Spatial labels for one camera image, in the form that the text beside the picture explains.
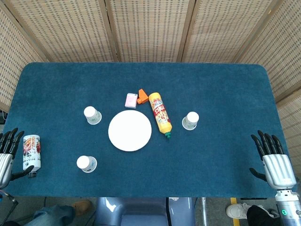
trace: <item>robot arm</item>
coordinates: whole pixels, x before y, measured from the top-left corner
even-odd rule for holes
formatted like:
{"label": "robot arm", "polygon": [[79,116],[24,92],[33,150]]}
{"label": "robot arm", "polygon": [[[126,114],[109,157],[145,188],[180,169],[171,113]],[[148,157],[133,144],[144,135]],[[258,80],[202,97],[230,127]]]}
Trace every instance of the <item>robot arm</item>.
{"label": "robot arm", "polygon": [[18,128],[0,134],[0,189],[5,188],[11,180],[23,177],[30,173],[34,166],[28,167],[25,171],[12,174],[13,161],[18,149],[19,141],[24,134],[24,131],[15,134]]}
{"label": "robot arm", "polygon": [[272,135],[271,137],[260,130],[258,134],[261,142],[255,135],[251,135],[251,137],[256,144],[265,174],[258,173],[253,168],[250,168],[250,172],[277,190],[275,199],[283,224],[285,226],[301,226],[300,201],[297,193],[291,191],[291,188],[297,183],[288,156],[284,154],[276,136]]}

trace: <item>paper plate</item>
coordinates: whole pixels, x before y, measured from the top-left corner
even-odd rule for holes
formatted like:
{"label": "paper plate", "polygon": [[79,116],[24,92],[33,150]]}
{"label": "paper plate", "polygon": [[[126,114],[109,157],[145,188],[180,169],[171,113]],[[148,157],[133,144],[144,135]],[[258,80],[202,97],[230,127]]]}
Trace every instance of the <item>paper plate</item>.
{"label": "paper plate", "polygon": [[115,115],[108,129],[109,139],[126,152],[143,148],[151,137],[151,123],[141,112],[127,110]]}

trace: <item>orange object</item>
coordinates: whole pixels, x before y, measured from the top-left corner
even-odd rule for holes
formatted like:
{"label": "orange object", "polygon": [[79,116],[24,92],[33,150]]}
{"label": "orange object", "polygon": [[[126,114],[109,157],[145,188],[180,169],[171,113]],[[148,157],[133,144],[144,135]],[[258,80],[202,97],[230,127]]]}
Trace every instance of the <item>orange object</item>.
{"label": "orange object", "polygon": [[137,99],[138,104],[144,104],[148,102],[149,97],[146,95],[145,91],[143,89],[139,90],[139,98]]}

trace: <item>white paper cup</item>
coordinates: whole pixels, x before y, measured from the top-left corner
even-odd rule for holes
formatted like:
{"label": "white paper cup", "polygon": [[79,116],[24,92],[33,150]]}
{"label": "white paper cup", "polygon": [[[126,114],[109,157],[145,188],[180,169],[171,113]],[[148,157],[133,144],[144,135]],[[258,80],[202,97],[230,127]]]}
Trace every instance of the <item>white paper cup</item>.
{"label": "white paper cup", "polygon": [[196,128],[198,123],[198,113],[196,112],[189,112],[185,118],[182,120],[182,125],[187,130],[193,130]]}
{"label": "white paper cup", "polygon": [[91,173],[96,169],[97,160],[92,156],[82,155],[76,161],[78,168],[80,168],[85,173]]}
{"label": "white paper cup", "polygon": [[91,125],[96,125],[102,119],[102,114],[100,114],[100,112],[97,111],[92,106],[89,106],[89,107],[85,108],[84,115],[85,115],[88,123],[91,124]]}

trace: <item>mayonnaise bottle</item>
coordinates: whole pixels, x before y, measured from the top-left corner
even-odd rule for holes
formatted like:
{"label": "mayonnaise bottle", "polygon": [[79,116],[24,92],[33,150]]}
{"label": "mayonnaise bottle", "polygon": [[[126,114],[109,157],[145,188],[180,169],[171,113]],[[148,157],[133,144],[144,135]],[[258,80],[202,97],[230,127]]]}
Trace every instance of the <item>mayonnaise bottle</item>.
{"label": "mayonnaise bottle", "polygon": [[149,101],[151,108],[154,112],[159,130],[161,133],[164,133],[167,138],[171,137],[172,125],[170,119],[167,115],[165,106],[163,104],[162,98],[159,93],[152,93],[149,95]]}

